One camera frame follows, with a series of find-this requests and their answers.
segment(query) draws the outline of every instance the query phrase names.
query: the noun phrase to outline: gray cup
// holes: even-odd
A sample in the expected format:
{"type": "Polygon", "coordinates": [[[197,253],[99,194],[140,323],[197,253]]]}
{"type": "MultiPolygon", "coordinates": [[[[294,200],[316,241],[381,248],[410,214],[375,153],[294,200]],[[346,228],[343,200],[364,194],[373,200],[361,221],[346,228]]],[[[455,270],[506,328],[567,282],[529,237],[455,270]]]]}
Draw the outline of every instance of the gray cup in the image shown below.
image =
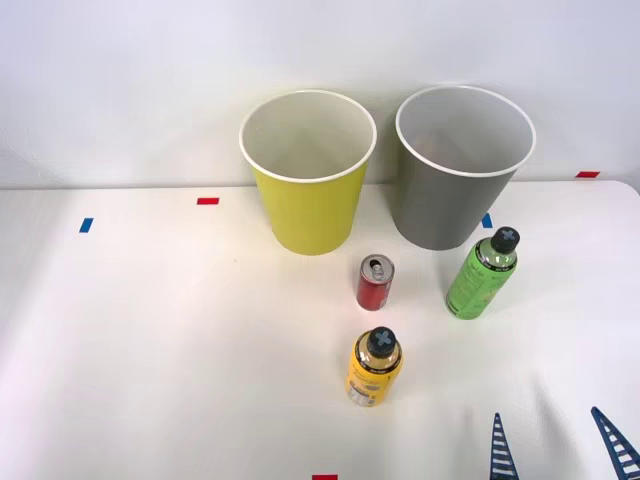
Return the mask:
{"type": "Polygon", "coordinates": [[[469,238],[520,165],[536,132],[520,107],[477,87],[422,90],[400,106],[393,220],[419,247],[455,248],[469,238]]]}

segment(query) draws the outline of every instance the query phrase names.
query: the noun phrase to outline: paper cup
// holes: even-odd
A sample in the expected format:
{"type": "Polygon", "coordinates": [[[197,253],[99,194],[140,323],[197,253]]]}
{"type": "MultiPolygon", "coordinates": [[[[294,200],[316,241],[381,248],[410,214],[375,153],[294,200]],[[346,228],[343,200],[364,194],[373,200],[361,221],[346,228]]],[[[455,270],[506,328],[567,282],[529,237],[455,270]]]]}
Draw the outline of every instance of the paper cup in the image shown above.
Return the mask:
{"type": "Polygon", "coordinates": [[[347,239],[376,137],[364,107],[323,90],[280,95],[248,115],[240,149],[284,247],[320,255],[347,239]]]}
{"type": "Polygon", "coordinates": [[[431,250],[464,243],[536,144],[512,101],[477,87],[440,86],[409,97],[396,115],[402,142],[393,220],[431,250]]]}

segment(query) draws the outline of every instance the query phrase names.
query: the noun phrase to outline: black cap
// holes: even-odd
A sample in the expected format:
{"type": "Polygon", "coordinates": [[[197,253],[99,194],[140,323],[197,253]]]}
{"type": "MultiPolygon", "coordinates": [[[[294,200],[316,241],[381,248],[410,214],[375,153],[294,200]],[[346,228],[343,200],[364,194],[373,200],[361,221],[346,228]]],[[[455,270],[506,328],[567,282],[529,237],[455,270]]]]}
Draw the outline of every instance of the black cap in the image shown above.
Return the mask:
{"type": "Polygon", "coordinates": [[[511,253],[520,241],[520,234],[515,228],[500,227],[493,237],[491,246],[496,252],[511,253]]]}
{"type": "Polygon", "coordinates": [[[396,348],[396,336],[387,327],[376,327],[371,330],[367,340],[369,353],[376,358],[391,356],[396,348]]]}

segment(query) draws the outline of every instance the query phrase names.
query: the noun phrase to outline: yellow cup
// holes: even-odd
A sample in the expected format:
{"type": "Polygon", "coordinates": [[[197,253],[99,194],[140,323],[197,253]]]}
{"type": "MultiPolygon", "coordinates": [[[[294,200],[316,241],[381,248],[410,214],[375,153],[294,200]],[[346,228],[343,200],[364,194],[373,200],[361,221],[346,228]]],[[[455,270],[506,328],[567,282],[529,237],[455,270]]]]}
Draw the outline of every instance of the yellow cup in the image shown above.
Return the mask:
{"type": "Polygon", "coordinates": [[[376,137],[362,105],[323,90],[277,96],[247,116],[240,149],[284,247],[320,255],[349,237],[376,137]]]}

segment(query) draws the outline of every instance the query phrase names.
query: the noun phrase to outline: white wall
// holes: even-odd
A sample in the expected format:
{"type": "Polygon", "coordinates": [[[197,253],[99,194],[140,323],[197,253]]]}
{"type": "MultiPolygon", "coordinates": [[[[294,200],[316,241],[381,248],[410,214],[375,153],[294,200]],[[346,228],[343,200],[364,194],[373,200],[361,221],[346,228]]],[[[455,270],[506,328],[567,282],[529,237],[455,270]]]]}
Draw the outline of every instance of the white wall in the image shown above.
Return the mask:
{"type": "Polygon", "coordinates": [[[520,178],[640,186],[638,18],[637,0],[8,0],[0,188],[252,183],[239,123],[299,87],[372,112],[378,181],[395,109],[442,82],[528,111],[539,146],[520,178]]]}

